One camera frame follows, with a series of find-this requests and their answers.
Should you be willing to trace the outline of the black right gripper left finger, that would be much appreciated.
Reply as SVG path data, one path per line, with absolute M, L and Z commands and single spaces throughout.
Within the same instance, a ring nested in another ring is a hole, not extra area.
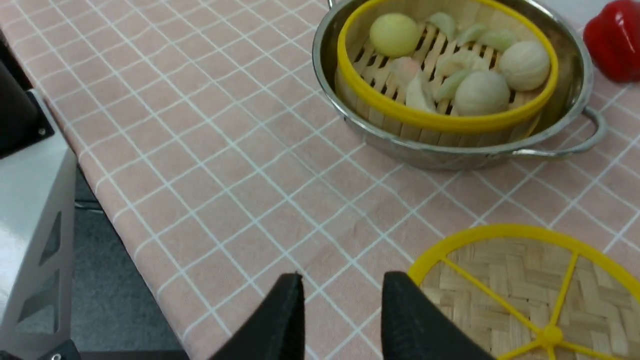
M 253 314 L 211 360 L 303 360 L 305 303 L 302 276 L 281 274 Z

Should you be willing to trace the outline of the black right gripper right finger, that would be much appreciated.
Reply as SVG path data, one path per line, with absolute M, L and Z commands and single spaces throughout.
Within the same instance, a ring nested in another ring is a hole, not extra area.
M 385 360 L 493 359 L 402 271 L 388 271 L 382 281 L 381 348 Z

